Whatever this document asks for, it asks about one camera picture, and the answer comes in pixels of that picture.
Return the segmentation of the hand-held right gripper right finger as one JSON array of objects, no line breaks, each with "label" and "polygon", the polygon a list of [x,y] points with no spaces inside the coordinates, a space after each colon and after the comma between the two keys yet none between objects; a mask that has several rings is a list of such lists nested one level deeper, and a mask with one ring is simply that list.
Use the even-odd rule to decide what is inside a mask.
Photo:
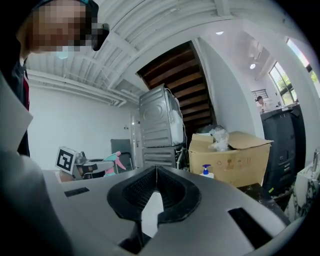
[{"label": "hand-held right gripper right finger", "polygon": [[156,190],[163,205],[163,212],[157,217],[158,224],[185,220],[196,210],[202,198],[193,182],[161,166],[156,168]]}]

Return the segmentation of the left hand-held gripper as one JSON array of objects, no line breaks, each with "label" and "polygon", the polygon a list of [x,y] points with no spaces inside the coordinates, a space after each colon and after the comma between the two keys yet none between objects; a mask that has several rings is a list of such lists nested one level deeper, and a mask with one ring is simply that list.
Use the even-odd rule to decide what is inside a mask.
[{"label": "left hand-held gripper", "polygon": [[56,177],[60,181],[77,181],[97,178],[97,173],[101,172],[115,172],[115,162],[112,160],[97,162],[97,173],[94,173],[95,165],[89,165],[90,163],[83,151],[61,146],[55,161],[55,166],[59,169],[55,172]]}]

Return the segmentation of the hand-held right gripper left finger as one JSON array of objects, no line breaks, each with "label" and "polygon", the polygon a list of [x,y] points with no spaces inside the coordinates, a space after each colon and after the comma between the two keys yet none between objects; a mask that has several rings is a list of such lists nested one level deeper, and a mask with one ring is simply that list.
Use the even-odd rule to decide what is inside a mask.
[{"label": "hand-held right gripper left finger", "polygon": [[121,219],[140,222],[142,211],[156,190],[157,167],[151,166],[112,186],[107,201]]}]

